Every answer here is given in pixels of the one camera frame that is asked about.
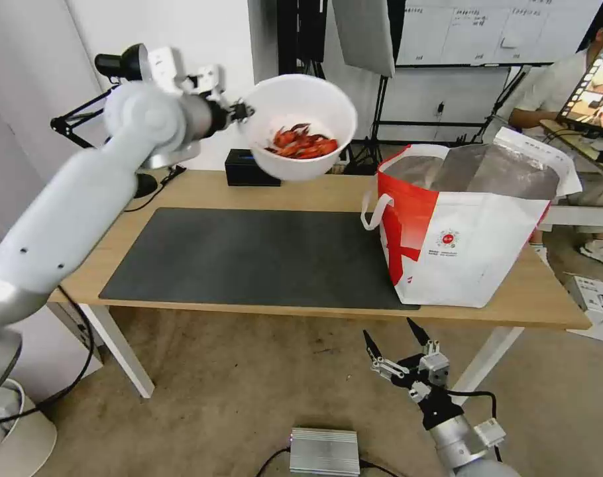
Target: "concrete floor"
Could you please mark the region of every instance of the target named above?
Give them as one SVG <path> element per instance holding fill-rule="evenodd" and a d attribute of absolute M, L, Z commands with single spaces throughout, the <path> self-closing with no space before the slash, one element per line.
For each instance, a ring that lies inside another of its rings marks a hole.
<path fill-rule="evenodd" d="M 113 314 L 156 383 L 153 398 L 139 398 L 107 354 L 51 410 L 59 438 L 37 477 L 252 477 L 296 425 L 354 429 L 367 459 L 403 476 L 444 476 L 417 407 L 369 370 L 364 328 L 390 359 L 418 351 L 403 320 Z M 453 378 L 490 332 L 421 324 Z M 527 330 L 482 387 L 498 396 L 502 454 L 522 476 L 603 476 L 603 343 Z M 466 409 L 474 423 L 489 417 L 488 399 Z M 285 454 L 265 476 L 287 468 Z"/>

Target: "shopping bag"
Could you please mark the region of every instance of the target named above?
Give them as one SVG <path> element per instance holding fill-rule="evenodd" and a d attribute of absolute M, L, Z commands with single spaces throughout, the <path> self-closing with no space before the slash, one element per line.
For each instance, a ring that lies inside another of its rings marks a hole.
<path fill-rule="evenodd" d="M 494 144 L 408 146 L 376 175 L 390 279 L 402 303 L 483 307 L 494 295 L 551 200 L 582 186 L 563 152 L 509 129 Z"/>

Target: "red crayfish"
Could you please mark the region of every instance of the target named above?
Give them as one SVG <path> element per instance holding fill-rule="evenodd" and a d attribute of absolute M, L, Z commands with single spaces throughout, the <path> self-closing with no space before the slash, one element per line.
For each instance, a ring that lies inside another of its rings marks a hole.
<path fill-rule="evenodd" d="M 309 131 L 309 123 L 294 125 L 287 131 L 282 127 L 273 137 L 275 147 L 267 147 L 266 150 L 292 159 L 313 159 L 330 154 L 339 147 L 336 139 L 323 134 L 308 134 Z"/>

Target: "bag handle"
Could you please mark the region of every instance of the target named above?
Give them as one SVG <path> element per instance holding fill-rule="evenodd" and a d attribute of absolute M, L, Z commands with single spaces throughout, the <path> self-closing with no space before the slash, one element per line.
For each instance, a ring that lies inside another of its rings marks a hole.
<path fill-rule="evenodd" d="M 379 197 L 379 202 L 376 203 L 374 212 L 372 212 L 372 218 L 370 218 L 370 222 L 368 222 L 366 220 L 366 212 L 368 211 L 368 206 L 370 205 L 372 190 L 372 188 L 368 189 L 368 191 L 363 195 L 363 200 L 361 202 L 361 223 L 363 224 L 364 229 L 368 231 L 374 230 L 379 226 L 381 223 L 381 218 L 383 218 L 383 212 L 388 204 L 394 204 L 394 199 L 392 199 L 386 193 L 383 194 L 381 197 Z"/>

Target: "white bowl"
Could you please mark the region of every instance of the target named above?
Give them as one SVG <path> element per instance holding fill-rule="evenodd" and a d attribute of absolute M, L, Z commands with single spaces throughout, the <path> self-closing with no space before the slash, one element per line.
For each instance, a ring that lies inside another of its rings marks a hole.
<path fill-rule="evenodd" d="M 339 160 L 339 154 L 353 139 L 356 110 L 337 86 L 307 75 L 283 75 L 255 85 L 245 97 L 255 114 L 239 125 L 257 164 L 281 180 L 301 181 L 325 174 Z M 282 127 L 310 123 L 310 134 L 324 134 L 337 140 L 336 151 L 315 159 L 291 159 L 267 151 Z"/>

